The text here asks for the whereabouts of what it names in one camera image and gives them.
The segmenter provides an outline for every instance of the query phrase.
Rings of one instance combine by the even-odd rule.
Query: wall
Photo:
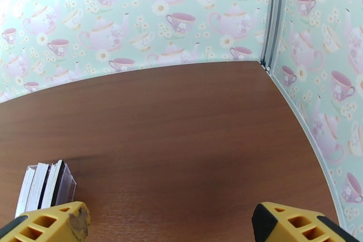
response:
[[[260,59],[268,0],[2,0],[0,102],[150,67]]]
[[[287,0],[273,76],[294,102],[341,225],[363,240],[363,0]]]

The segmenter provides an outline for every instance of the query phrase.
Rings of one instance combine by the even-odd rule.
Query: yellow plastic part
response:
[[[84,242],[90,215],[83,202],[70,202],[46,209],[25,212],[28,218],[0,242]]]
[[[322,223],[322,213],[263,202],[278,222],[266,242],[344,242],[345,240]]]

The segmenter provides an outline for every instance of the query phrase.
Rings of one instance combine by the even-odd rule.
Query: wallpaper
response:
[[[287,0],[273,67],[363,241],[363,0]]]
[[[128,70],[258,60],[269,0],[0,0],[0,102]]]

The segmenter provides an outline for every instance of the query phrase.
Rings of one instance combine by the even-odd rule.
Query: stack of books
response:
[[[72,202],[76,182],[63,160],[30,165],[21,186],[15,217],[24,212]]]

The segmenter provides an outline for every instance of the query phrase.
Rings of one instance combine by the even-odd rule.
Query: wooden table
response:
[[[325,213],[308,140],[257,62],[88,79],[0,105],[0,224],[28,164],[64,159],[91,211],[89,242],[254,241],[257,203]]]

